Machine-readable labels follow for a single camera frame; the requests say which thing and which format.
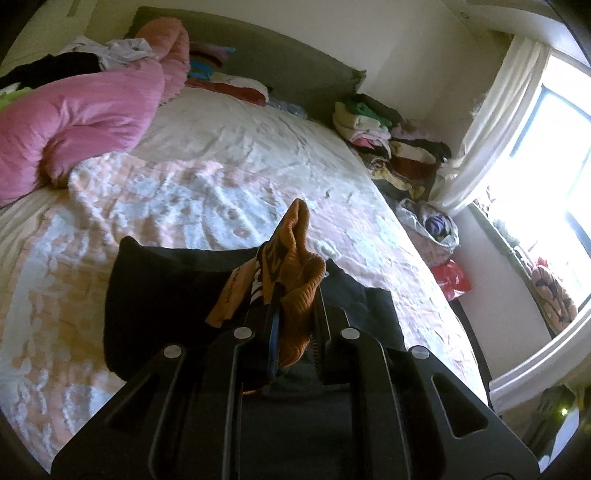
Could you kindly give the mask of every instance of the plastic bag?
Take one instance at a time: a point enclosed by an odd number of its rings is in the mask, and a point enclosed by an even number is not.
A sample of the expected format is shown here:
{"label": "plastic bag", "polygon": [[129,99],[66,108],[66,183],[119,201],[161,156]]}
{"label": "plastic bag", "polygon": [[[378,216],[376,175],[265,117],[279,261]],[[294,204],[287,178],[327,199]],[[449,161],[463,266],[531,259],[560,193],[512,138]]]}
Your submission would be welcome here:
{"label": "plastic bag", "polygon": [[[394,213],[429,268],[444,264],[460,245],[460,236],[453,220],[427,202],[415,203],[410,199],[404,199],[400,201]],[[445,218],[449,225],[450,233],[439,240],[431,236],[423,226],[426,219],[433,215]]]}
{"label": "plastic bag", "polygon": [[448,260],[443,265],[431,268],[431,273],[433,273],[433,277],[435,277],[437,285],[443,291],[447,301],[452,301],[472,289],[470,282],[466,278],[466,273],[453,260]]}

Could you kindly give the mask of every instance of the gray headboard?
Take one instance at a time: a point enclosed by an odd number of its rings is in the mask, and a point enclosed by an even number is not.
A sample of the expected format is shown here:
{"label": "gray headboard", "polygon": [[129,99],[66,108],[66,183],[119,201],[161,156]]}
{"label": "gray headboard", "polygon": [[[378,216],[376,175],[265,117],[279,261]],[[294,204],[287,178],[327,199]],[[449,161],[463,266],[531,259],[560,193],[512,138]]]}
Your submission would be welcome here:
{"label": "gray headboard", "polygon": [[158,17],[180,19],[192,41],[236,48],[223,72],[259,80],[272,89],[273,97],[301,105],[312,118],[329,126],[335,102],[355,93],[365,78],[365,72],[286,35],[191,10],[140,7],[128,36]]}

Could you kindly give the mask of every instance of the white bedspread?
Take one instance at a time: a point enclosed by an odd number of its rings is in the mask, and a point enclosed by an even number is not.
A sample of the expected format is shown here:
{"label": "white bedspread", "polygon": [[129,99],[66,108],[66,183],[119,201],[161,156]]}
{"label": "white bedspread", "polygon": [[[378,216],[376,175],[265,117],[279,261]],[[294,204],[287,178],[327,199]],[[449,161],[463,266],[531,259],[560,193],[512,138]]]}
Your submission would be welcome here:
{"label": "white bedspread", "polygon": [[[364,285],[391,291],[407,346],[428,346],[486,401],[461,324],[335,133],[186,88],[159,110],[132,154],[77,167],[70,197],[45,214],[0,304],[0,407],[46,468],[121,384],[100,350],[118,241],[129,234],[164,247],[254,247],[295,197],[310,207],[309,248]],[[70,251],[55,248],[68,242]],[[66,277],[67,285],[55,282]],[[66,293],[70,303],[61,300]],[[75,304],[79,310],[64,312]]]}

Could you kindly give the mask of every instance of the white wall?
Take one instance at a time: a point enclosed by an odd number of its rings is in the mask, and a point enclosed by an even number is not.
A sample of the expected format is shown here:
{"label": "white wall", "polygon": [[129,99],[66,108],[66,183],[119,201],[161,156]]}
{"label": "white wall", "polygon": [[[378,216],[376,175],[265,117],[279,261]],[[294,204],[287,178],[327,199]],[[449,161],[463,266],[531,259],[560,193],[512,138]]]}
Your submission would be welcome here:
{"label": "white wall", "polygon": [[300,40],[367,70],[362,91],[413,119],[433,109],[476,42],[439,0],[99,0],[87,35],[123,36],[140,5],[224,15]]}
{"label": "white wall", "polygon": [[454,260],[472,291],[460,297],[492,378],[498,378],[549,343],[550,334],[522,278],[464,209],[454,221],[460,247]]}
{"label": "white wall", "polygon": [[463,64],[444,86],[424,123],[437,132],[456,155],[462,139],[472,124],[471,112],[484,100],[491,88],[506,52],[509,41],[500,35],[491,41],[473,42],[468,46]]}
{"label": "white wall", "polygon": [[78,35],[86,32],[96,0],[81,0],[70,12],[73,0],[47,0],[22,29],[2,61],[0,76],[15,66],[58,53]]}

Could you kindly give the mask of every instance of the pile of laundry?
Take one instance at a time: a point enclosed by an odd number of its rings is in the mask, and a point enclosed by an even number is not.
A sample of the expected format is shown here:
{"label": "pile of laundry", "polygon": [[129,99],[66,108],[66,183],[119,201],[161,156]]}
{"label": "pile of laundry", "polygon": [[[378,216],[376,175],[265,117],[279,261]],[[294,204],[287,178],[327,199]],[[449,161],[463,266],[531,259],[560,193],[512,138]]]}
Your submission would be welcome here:
{"label": "pile of laundry", "polygon": [[445,143],[418,123],[364,95],[337,102],[333,123],[374,180],[386,180],[414,200],[452,156]]}
{"label": "pile of laundry", "polygon": [[77,37],[58,55],[46,55],[0,77],[0,111],[42,85],[75,75],[113,70],[154,56],[152,47],[143,38],[111,40],[102,45],[86,37]]}
{"label": "pile of laundry", "polygon": [[390,131],[392,122],[379,116],[362,102],[336,102],[333,123],[337,132],[352,145],[377,150],[391,158]]}

